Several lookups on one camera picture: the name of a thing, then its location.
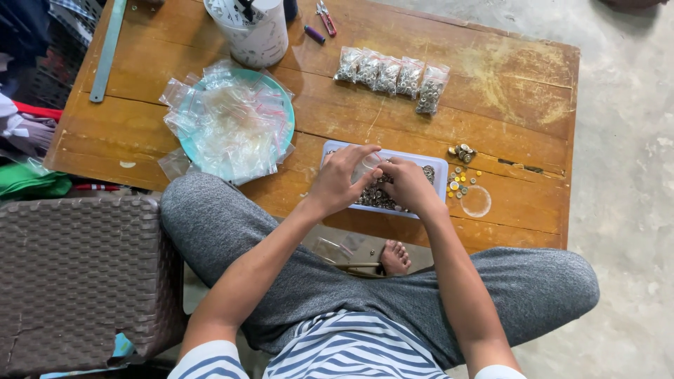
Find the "wicker stool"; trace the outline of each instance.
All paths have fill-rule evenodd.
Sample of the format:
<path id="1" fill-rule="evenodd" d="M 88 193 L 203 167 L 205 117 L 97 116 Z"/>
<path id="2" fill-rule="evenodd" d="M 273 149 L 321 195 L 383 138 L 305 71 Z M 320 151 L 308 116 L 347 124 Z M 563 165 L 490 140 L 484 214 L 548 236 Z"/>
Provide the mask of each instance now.
<path id="1" fill-rule="evenodd" d="M 0 208 L 0 377 L 107 368 L 182 339 L 183 264 L 148 196 Z"/>

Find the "green fabric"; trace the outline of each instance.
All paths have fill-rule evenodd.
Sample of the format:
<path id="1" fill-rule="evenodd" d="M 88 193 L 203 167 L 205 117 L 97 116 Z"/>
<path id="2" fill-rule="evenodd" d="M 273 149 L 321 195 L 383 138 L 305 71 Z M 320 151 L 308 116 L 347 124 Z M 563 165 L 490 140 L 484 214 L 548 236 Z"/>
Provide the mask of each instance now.
<path id="1" fill-rule="evenodd" d="M 53 171 L 41 175 L 20 163 L 0 166 L 0 199 L 58 198 L 71 186 L 64 173 Z"/>

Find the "blue and white striped shirt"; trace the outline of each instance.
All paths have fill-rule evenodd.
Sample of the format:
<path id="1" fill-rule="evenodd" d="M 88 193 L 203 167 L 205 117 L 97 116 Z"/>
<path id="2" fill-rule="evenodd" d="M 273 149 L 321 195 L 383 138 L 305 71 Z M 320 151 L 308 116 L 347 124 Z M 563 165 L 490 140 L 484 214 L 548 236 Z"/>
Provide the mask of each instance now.
<path id="1" fill-rule="evenodd" d="M 428 348 L 396 322 L 368 312 L 330 312 L 298 325 L 295 338 L 271 360 L 263 379 L 450 379 Z M 168 379 L 248 379 L 233 343 L 211 341 L 188 352 Z M 505 366 L 475 379 L 526 379 Z"/>

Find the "red handled scissors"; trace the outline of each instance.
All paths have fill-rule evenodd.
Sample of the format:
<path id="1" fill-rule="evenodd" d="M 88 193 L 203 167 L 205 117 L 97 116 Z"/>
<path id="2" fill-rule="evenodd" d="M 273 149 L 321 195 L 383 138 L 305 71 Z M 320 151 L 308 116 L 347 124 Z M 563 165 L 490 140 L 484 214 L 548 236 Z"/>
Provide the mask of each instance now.
<path id="1" fill-rule="evenodd" d="M 316 3 L 316 14 L 321 16 L 321 20 L 323 20 L 323 25 L 326 26 L 328 35 L 334 37 L 337 34 L 337 29 L 335 28 L 334 22 L 332 22 L 328 8 L 326 7 L 326 4 L 323 2 L 323 0 L 321 0 L 320 5 Z"/>

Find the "scratched table surface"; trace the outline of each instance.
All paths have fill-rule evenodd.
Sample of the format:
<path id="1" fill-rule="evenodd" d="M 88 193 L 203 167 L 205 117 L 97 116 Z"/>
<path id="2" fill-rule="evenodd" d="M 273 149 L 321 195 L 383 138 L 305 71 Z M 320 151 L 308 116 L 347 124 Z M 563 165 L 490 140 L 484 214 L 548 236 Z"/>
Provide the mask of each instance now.
<path id="1" fill-rule="evenodd" d="M 202 1 L 170 0 L 152 9 L 129 0 L 104 100 L 91 103 L 112 4 L 105 7 L 45 166 L 163 190 L 169 181 L 157 160 L 179 143 L 162 121 L 166 107 L 158 98 L 170 78 L 201 73 L 226 57 L 228 47 Z M 451 170 L 461 162 L 447 154 L 448 147 L 466 143 L 479 151 L 468 177 L 482 171 L 477 184 L 491 195 L 490 211 L 479 218 L 456 197 L 446 198 L 466 249 L 565 248 L 579 49 L 368 1 L 327 5 L 337 36 L 324 46 L 308 38 L 305 24 L 325 30 L 315 2 L 300 0 L 300 14 L 288 24 L 288 52 L 270 68 L 296 94 L 297 149 L 277 174 L 246 183 L 243 193 L 270 214 L 286 216 L 309 191 L 328 139 L 444 158 Z M 405 96 L 333 81 L 342 46 L 450 66 L 437 115 L 417 115 L 416 102 Z M 324 224 L 428 245 L 421 222 L 412 218 L 347 209 Z"/>

